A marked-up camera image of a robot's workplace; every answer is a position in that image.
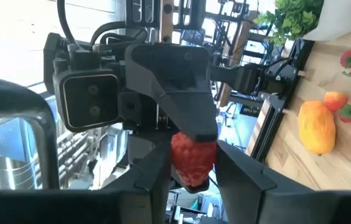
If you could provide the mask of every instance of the window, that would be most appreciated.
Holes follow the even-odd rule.
[[[171,42],[173,44],[179,44],[180,43],[180,38],[181,38],[181,33],[177,31],[173,31],[172,37],[171,37]]]
[[[97,3],[107,7],[108,0],[96,0],[87,4],[82,0],[67,1],[66,13],[70,29],[77,40],[90,41],[95,29],[109,21],[120,20],[120,11],[97,10]],[[60,28],[56,2],[48,0],[0,1],[0,78],[23,86],[43,81],[43,53],[49,32],[63,35]]]

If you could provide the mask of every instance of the white pot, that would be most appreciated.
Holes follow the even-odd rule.
[[[351,0],[324,0],[317,28],[305,40],[335,40],[351,33]]]

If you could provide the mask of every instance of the mango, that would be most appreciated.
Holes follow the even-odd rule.
[[[333,150],[336,140],[334,116],[325,103],[305,101],[298,117],[299,135],[304,147],[318,155]]]

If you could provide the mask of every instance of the wooden countertop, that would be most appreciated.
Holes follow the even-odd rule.
[[[351,78],[342,75],[340,56],[351,49],[351,34],[330,42],[316,42],[301,79],[267,156],[270,168],[312,189],[351,189],[351,123],[336,118],[337,139],[330,154],[317,156],[302,145],[297,115],[306,100],[321,100],[327,91],[348,94]]]

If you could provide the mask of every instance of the potted plant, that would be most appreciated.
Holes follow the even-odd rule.
[[[278,45],[296,38],[333,40],[351,32],[351,0],[275,0],[275,8],[255,23],[272,23],[268,39]]]

